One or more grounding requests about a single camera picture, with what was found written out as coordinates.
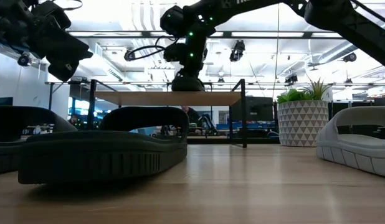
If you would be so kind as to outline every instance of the plant pot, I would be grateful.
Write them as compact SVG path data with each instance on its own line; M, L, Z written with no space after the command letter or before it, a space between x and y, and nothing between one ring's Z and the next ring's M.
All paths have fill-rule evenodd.
M279 104L278 130L281 145L316 147L317 135L328 119L326 101L290 101Z

